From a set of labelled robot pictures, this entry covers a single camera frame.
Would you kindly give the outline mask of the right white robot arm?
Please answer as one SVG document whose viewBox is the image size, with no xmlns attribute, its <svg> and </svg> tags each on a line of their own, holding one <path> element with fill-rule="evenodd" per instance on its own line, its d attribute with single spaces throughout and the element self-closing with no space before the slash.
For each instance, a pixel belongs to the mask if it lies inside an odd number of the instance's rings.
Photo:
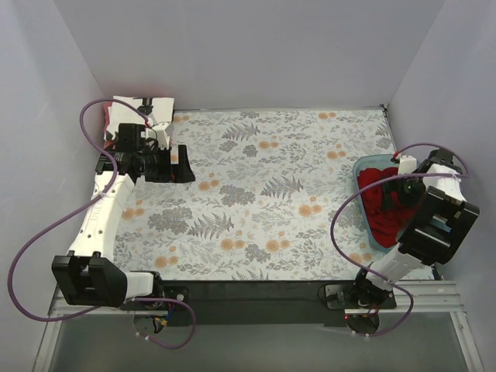
<svg viewBox="0 0 496 372">
<path fill-rule="evenodd" d="M 453 258 L 480 214 L 462 194 L 464 173 L 454 157 L 438 148 L 422 162 L 396 153 L 354 164 L 367 232 L 372 245 L 386 251 L 357 274 L 350 289 L 356 306 L 381 305 L 392 296 L 392 285 L 411 271 Z"/>
</svg>

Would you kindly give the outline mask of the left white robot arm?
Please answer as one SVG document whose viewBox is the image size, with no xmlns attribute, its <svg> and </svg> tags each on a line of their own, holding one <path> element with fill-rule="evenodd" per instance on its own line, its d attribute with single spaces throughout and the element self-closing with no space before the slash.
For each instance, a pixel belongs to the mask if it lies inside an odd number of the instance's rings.
<svg viewBox="0 0 496 372">
<path fill-rule="evenodd" d="M 88 208 L 78 235 L 67 253 L 56 256 L 52 272 L 70 305 L 118 308 L 138 298 L 149 310 L 165 299 L 160 275 L 154 271 L 124 272 L 114 264 L 114 243 L 126 202 L 142 177 L 151 183 L 195 181 L 186 145 L 177 146 L 177 161 L 169 146 L 142 124 L 122 123 L 107 154 L 95 167 L 94 194 L 99 200 Z"/>
</svg>

